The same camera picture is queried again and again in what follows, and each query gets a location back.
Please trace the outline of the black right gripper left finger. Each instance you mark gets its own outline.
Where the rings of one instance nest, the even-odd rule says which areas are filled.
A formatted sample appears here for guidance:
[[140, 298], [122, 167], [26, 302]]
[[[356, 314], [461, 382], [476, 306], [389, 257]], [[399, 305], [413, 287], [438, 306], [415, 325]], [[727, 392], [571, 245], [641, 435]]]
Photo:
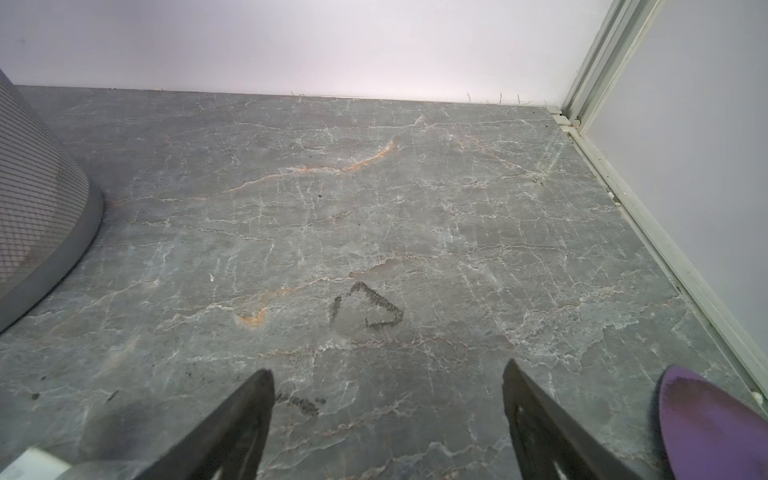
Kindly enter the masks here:
[[273, 373], [260, 369], [140, 479], [255, 479], [275, 404]]

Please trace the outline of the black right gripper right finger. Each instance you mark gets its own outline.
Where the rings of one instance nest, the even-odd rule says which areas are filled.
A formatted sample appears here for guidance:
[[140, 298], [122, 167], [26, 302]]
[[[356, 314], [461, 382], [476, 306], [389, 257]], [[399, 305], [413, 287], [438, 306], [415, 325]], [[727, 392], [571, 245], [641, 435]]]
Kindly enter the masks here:
[[510, 360], [503, 372], [504, 412], [524, 479], [636, 479]]

